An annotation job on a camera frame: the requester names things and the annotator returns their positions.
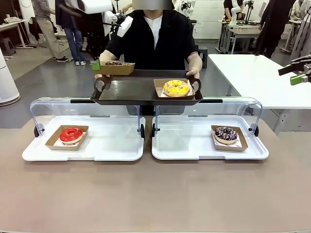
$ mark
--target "chocolate frosted donut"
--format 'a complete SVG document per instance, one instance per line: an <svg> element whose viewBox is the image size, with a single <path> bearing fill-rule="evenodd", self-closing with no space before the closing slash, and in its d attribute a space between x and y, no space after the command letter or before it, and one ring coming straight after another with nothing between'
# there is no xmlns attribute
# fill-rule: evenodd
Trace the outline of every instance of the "chocolate frosted donut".
<svg viewBox="0 0 311 233"><path fill-rule="evenodd" d="M229 127L218 127L214 133L217 141L224 144L232 144L238 139L238 133Z"/></svg>
<svg viewBox="0 0 311 233"><path fill-rule="evenodd" d="M119 61L110 61L106 62L106 66L129 66L129 63L119 62Z"/></svg>

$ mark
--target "white tray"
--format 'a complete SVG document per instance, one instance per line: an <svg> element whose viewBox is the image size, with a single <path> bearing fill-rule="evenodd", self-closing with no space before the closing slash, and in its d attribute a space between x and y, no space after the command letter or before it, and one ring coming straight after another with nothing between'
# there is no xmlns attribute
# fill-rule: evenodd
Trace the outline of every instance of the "white tray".
<svg viewBox="0 0 311 233"><path fill-rule="evenodd" d="M240 127L248 148L244 152L216 150L211 125ZM248 124L240 116L159 116L158 128L160 131L152 139L152 154L160 160L263 160L269 155L267 148L248 131Z"/></svg>
<svg viewBox="0 0 311 233"><path fill-rule="evenodd" d="M45 146L61 125L87 125L88 134L78 151L56 151ZM23 152L26 161L134 161L143 153L144 139L137 132L138 117L57 116Z"/></svg>

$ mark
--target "cardboard box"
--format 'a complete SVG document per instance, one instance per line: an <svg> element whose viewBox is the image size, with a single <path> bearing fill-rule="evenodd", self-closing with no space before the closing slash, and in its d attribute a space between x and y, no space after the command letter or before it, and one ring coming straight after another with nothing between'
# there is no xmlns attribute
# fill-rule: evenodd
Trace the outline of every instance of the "cardboard box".
<svg viewBox="0 0 311 233"><path fill-rule="evenodd" d="M235 132L238 133L238 141L240 141L241 143L241 147L234 147L233 145L235 145L236 143L232 144L232 145L226 145L226 144L222 144L220 142L217 141L217 139L215 138L215 134L214 131L218 128L218 127L230 127L232 128ZM239 152L243 152L248 148L246 139L242 133L242 130L239 127L232 127L232 126L226 126L226 125L212 125L212 136L213 136L213 140L214 140L214 145L216 150L227 150L227 151L239 151Z"/></svg>
<svg viewBox="0 0 311 233"><path fill-rule="evenodd" d="M167 98L170 98L170 100L192 100L195 96L195 90L193 89L193 87L191 86L192 88L192 95L189 95L189 96L181 96L181 97L162 97L162 91L163 91L163 86L165 83L167 83L168 81L170 80L181 80L181 81L184 81L185 83L189 83L189 80L188 79L155 79L154 82L155 82L155 90L156 90L156 94L158 96L159 99L167 99Z"/></svg>
<svg viewBox="0 0 311 233"><path fill-rule="evenodd" d="M103 65L99 61L92 63L94 74L130 75L134 71L135 63L129 63L128 66L106 66L107 62L109 61L102 62Z"/></svg>
<svg viewBox="0 0 311 233"><path fill-rule="evenodd" d="M81 130L83 130L83 137L82 139L76 144L76 146L72 146L72 147L59 147L59 146L54 146L55 142L59 139L60 134L62 133L62 131L68 129L68 128L79 128ZM46 142L46 146L51 149L51 150L68 150L68 151L77 151L79 150L81 144L83 143L86 135L88 132L88 126L81 126L81 125L61 125L56 131L55 133L53 133L53 135L48 139L48 141Z"/></svg>

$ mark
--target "blue jeans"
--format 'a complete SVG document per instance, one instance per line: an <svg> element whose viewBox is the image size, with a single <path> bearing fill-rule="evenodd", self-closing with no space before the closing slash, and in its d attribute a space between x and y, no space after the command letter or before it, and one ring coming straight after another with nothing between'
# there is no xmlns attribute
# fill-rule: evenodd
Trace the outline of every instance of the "blue jeans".
<svg viewBox="0 0 311 233"><path fill-rule="evenodd" d="M78 29L70 29L70 28L64 28L69 48L72 54L72 57L75 62L83 62L85 61L85 58L81 54L81 48L82 48L82 35L81 32Z"/></svg>

